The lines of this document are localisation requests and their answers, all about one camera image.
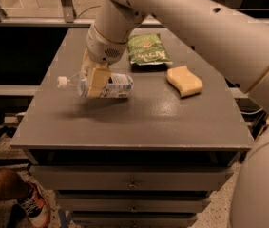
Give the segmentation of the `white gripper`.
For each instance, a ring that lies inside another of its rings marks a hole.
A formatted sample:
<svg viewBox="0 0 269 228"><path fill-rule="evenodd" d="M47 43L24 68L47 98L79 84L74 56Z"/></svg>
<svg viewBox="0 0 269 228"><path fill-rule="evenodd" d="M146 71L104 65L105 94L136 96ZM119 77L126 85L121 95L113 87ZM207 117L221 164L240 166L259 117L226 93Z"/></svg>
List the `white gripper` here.
<svg viewBox="0 0 269 228"><path fill-rule="evenodd" d="M88 30L86 36L86 49L81 64L81 74L87 75L87 96L98 98L111 76L108 64L97 64L91 69L91 61L97 63L114 64L123 56L126 43L113 43L103 37L94 25Z"/></svg>

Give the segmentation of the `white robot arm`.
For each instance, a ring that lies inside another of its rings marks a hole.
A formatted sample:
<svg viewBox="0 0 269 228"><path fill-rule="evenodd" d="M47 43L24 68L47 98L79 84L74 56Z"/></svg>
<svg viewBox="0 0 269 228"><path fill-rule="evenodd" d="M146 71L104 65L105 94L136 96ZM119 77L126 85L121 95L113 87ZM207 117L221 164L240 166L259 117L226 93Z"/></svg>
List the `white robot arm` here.
<svg viewBox="0 0 269 228"><path fill-rule="evenodd" d="M211 0L104 0L86 38L83 67L118 62L151 15L269 114L269 25ZM269 128L241 166L228 228L269 228Z"/></svg>

